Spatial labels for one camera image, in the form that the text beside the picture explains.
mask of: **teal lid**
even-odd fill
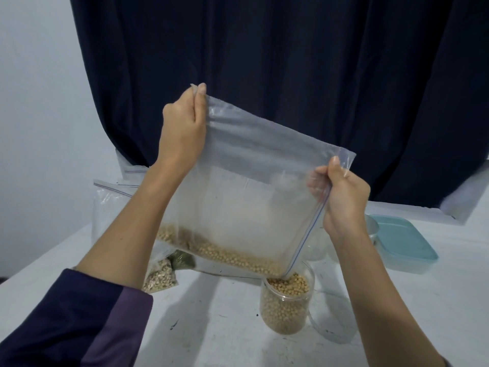
[[[370,215],[379,225],[378,242],[392,256],[407,260],[435,262],[438,254],[418,229],[403,218]]]

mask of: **dark blue curtain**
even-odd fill
[[[107,135],[157,155],[190,83],[358,154],[371,199],[438,206],[489,153],[489,0],[71,0]]]

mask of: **person's left arm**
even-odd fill
[[[205,85],[163,109],[158,159],[138,191],[80,261],[64,270],[0,344],[0,364],[134,364],[153,298],[141,291],[164,211],[205,141]]]

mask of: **person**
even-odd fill
[[[195,95],[189,88],[164,107],[158,157],[138,191],[76,268],[65,269],[0,344],[0,365],[134,364],[153,304],[141,288],[156,233],[204,147],[205,92],[205,84]],[[445,366],[367,235],[368,184],[343,170],[338,157],[314,173],[311,180],[327,176],[332,183],[324,227],[338,253],[369,365]]]

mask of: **dark blue sleeve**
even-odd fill
[[[143,291],[65,269],[0,344],[0,365],[132,366],[152,305]]]

